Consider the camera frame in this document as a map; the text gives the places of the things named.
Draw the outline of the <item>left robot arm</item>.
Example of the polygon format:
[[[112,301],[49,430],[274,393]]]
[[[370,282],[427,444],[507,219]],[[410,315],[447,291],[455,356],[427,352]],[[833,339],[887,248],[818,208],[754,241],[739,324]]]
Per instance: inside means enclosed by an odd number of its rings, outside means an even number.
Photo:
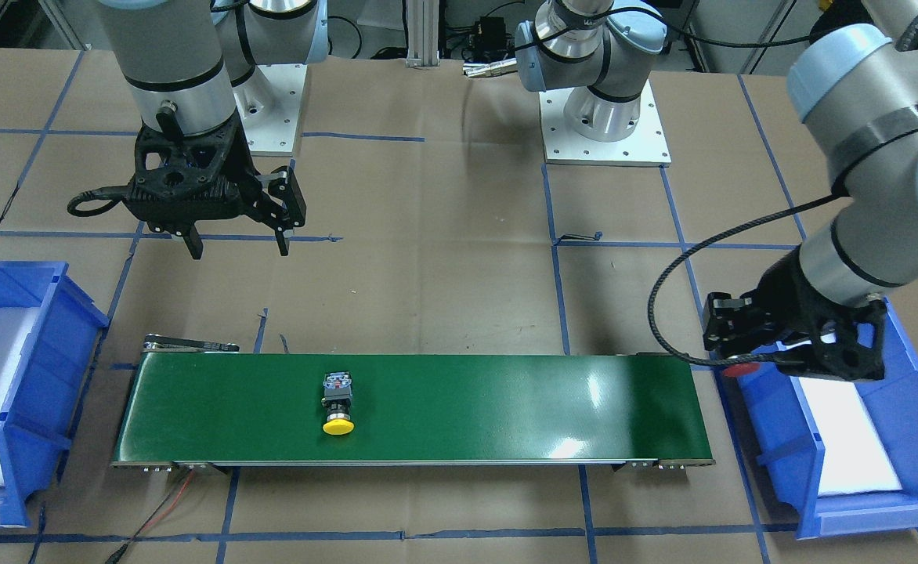
[[[548,1],[520,26],[525,89],[573,89],[575,132],[630,135],[639,92],[667,22],[639,1]],[[755,289],[707,296],[703,346],[675,349],[657,327],[664,269],[650,291],[650,332],[667,353],[703,367],[771,362],[789,375],[881,381],[884,297],[918,279],[918,1],[834,1],[787,75],[787,92],[827,161],[828,196],[849,197],[829,224],[771,266]]]

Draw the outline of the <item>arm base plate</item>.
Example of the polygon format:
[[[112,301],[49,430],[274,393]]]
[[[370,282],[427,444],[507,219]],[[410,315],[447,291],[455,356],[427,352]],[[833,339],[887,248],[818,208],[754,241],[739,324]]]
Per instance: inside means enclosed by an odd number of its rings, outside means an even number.
[[[610,103],[587,87],[539,92],[545,161],[552,165],[666,167],[673,161],[650,81]]]
[[[305,64],[262,65],[233,87],[252,156],[293,157],[297,153],[306,74]]]

